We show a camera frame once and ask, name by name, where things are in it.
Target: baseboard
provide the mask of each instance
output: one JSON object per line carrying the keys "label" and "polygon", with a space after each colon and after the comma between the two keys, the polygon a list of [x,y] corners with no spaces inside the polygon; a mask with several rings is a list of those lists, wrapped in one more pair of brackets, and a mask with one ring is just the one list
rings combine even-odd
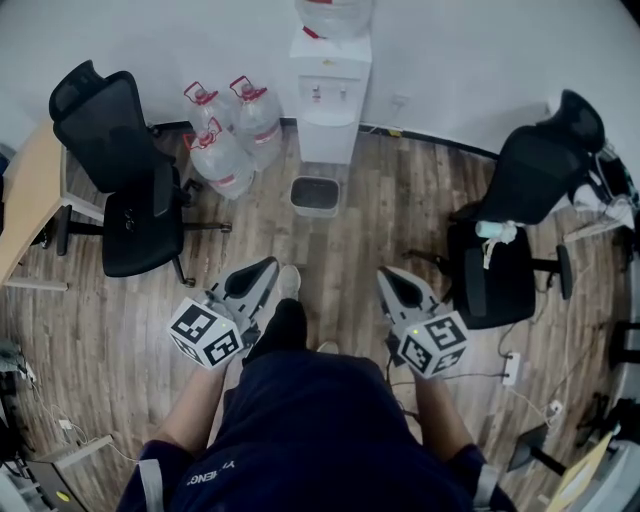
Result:
{"label": "baseboard", "polygon": [[[281,117],[280,124],[282,126],[297,126],[298,121],[295,117]],[[162,123],[157,124],[155,127],[160,131],[191,131],[191,125],[188,121],[177,121],[174,123]],[[440,144],[441,146],[447,146],[450,148],[459,149],[461,151],[466,151],[467,153],[472,153],[474,155],[483,156],[485,158],[491,158],[493,160],[498,159],[498,155],[496,153],[492,153],[491,151],[486,151],[484,149],[476,148],[474,146],[468,146],[467,144],[462,144],[460,142],[456,142],[448,139],[441,139],[440,137],[434,137],[432,135],[426,135],[424,133],[412,132],[408,130],[397,130],[394,128],[382,128],[373,125],[361,124],[359,130],[361,132],[368,132],[375,135],[385,135],[387,137],[402,137],[405,139],[413,139],[413,140],[421,140],[424,142],[431,142],[432,144]]]}

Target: power strip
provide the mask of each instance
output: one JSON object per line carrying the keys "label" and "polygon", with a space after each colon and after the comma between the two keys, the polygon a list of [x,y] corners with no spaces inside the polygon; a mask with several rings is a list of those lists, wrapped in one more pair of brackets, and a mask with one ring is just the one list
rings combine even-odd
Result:
{"label": "power strip", "polygon": [[515,386],[518,382],[518,373],[520,372],[520,360],[522,357],[518,352],[509,352],[504,365],[504,377],[502,377],[503,386]]}

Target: foot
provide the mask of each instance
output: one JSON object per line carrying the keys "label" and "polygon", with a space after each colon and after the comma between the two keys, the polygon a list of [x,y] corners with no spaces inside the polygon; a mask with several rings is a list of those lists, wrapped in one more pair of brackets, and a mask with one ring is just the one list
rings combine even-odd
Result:
{"label": "foot", "polygon": [[298,272],[298,269],[294,265],[286,265],[283,267],[278,277],[280,300],[298,300],[298,291],[300,290],[301,282],[300,272]]}
{"label": "foot", "polygon": [[335,341],[325,341],[322,345],[318,347],[317,351],[322,352],[323,354],[339,354],[340,353],[338,344]]}

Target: yellow object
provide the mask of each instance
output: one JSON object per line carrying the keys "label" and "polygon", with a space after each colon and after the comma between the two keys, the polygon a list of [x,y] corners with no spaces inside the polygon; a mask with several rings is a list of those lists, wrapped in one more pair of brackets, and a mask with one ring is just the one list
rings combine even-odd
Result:
{"label": "yellow object", "polygon": [[587,489],[600,461],[607,453],[607,446],[609,446],[612,437],[612,433],[604,436],[598,445],[585,455],[580,462],[564,472],[562,481],[549,502],[547,512],[565,510]]}
{"label": "yellow object", "polygon": [[56,491],[56,496],[60,498],[62,501],[64,501],[65,503],[69,503],[71,501],[71,498],[69,498],[69,496],[63,493],[62,491]]}

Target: wire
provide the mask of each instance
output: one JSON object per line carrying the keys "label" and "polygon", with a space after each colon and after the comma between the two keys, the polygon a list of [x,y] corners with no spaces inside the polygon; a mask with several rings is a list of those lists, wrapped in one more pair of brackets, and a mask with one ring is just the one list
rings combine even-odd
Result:
{"label": "wire", "polygon": [[533,409],[535,412],[538,413],[538,415],[540,415],[540,417],[543,419],[543,421],[547,424],[548,427],[551,427],[551,423],[549,421],[549,419],[547,418],[547,416],[540,410],[538,409],[535,405],[533,405],[533,403],[531,403],[531,400],[529,400],[526,396],[518,393],[515,389],[511,388],[511,387],[507,387],[506,388],[507,391],[509,393],[514,394],[515,396],[521,398],[522,400],[524,400],[525,402],[527,402],[527,405],[529,407],[531,407],[531,409]]}
{"label": "wire", "polygon": [[598,342],[598,338],[594,338],[591,344],[582,353],[580,358],[571,367],[571,370],[569,370],[569,372],[564,376],[564,378],[556,385],[555,388],[553,388],[553,391],[549,395],[549,400],[547,401],[551,401],[551,399],[555,396],[555,394],[560,389],[560,386],[562,386],[567,381],[567,379],[569,379],[569,377],[573,375],[573,373],[578,369],[578,366],[580,365],[580,363],[582,363],[582,361],[584,361],[584,359],[589,355],[589,353],[591,352],[591,350],[593,349],[593,347],[596,345],[597,342]]}
{"label": "wire", "polygon": [[[451,375],[450,377],[442,377],[442,380],[451,380],[451,379],[459,379],[461,377],[490,377],[490,378],[498,378],[498,377],[508,377],[507,373],[461,373],[459,375]],[[404,382],[396,382],[395,384],[391,384],[391,387],[395,386],[404,386],[404,385],[413,385],[415,381],[404,381]]]}
{"label": "wire", "polygon": [[17,471],[14,471],[13,468],[11,468],[11,466],[9,466],[9,464],[7,464],[6,460],[2,461],[2,465],[7,468],[7,470],[9,471],[9,473],[11,473],[13,476],[15,476],[16,478],[23,478],[23,476],[18,473]]}
{"label": "wire", "polygon": [[113,444],[113,443],[109,443],[109,444],[108,444],[108,446],[111,446],[111,448],[113,448],[116,452],[118,452],[118,453],[120,454],[120,456],[121,456],[121,457],[123,457],[123,458],[125,458],[125,459],[127,459],[127,460],[130,460],[131,462],[135,462],[136,464],[138,463],[138,461],[137,461],[136,459],[132,459],[132,458],[130,458],[130,457],[127,457],[124,453],[122,453],[120,450],[118,450],[118,449],[116,448],[116,445],[115,445],[115,444]]}
{"label": "wire", "polygon": [[[69,415],[62,409],[62,407],[60,407],[59,405],[56,404],[52,404],[49,408],[45,405],[44,399],[42,398],[42,395],[40,394],[40,391],[38,391],[38,386],[36,385],[35,382],[33,382],[31,379],[29,379],[29,382],[31,383],[31,390],[34,391],[35,395],[37,396],[37,400],[40,404],[40,406],[45,410],[45,412],[49,415],[49,417],[53,420],[54,424],[56,424],[57,426],[59,425],[59,419],[56,418],[52,412],[53,408],[55,407],[56,409],[58,409],[58,411],[60,412],[60,415],[63,416],[62,419],[66,420],[69,422],[69,424],[71,425],[71,428],[76,432],[76,434],[82,434],[82,437],[84,438],[81,439],[80,436],[78,436],[78,442],[80,443],[80,445],[82,446],[86,446],[94,441],[97,441],[98,438],[94,437],[93,439],[89,439],[89,436],[87,436],[86,432],[84,430],[82,430],[82,428],[80,428],[78,425],[76,425],[75,423],[73,423],[71,421],[71,418],[69,417]],[[68,445],[69,442],[66,439],[62,440],[62,443],[65,445]],[[118,448],[116,447],[115,444],[113,444],[113,442],[110,442],[107,444],[108,446],[111,446],[111,448],[113,448],[122,458],[131,461],[131,462],[135,462],[137,463],[138,461],[135,459],[132,459],[130,457],[127,457],[124,453],[122,453],[120,450],[118,450]]]}
{"label": "wire", "polygon": [[395,104],[395,110],[393,111],[393,114],[391,114],[391,116],[389,116],[389,118],[387,119],[387,121],[385,121],[382,124],[377,124],[375,125],[373,128],[371,128],[371,130],[369,130],[367,133],[371,134],[373,132],[375,132],[378,128],[380,128],[381,126],[387,125],[389,124],[391,121],[393,121],[395,119],[395,117],[400,113],[400,110],[402,110],[402,107],[404,107],[404,105],[401,104]]}
{"label": "wire", "polygon": [[[538,292],[541,295],[544,295],[546,297],[544,306],[542,306],[542,308],[540,309],[540,313],[538,313],[538,316],[534,319],[534,320],[530,320],[528,319],[527,322],[529,322],[529,325],[531,327],[535,326],[539,321],[540,318],[542,318],[542,315],[544,315],[545,311],[547,310],[547,306],[549,305],[549,290],[551,290],[551,287],[553,285],[553,280],[552,279],[548,279],[547,280],[547,289],[546,290],[540,290],[538,289],[538,287],[536,286],[536,292]],[[509,356],[509,352],[503,352],[502,351],[502,345],[504,344],[505,340],[507,339],[507,336],[509,336],[509,334],[511,334],[511,332],[513,331],[513,329],[515,329],[516,325],[519,325],[521,322],[518,322],[516,324],[511,324],[509,326],[509,328],[504,332],[504,334],[500,337],[500,340],[498,341],[498,355],[500,357],[502,357],[503,359],[507,359]]]}

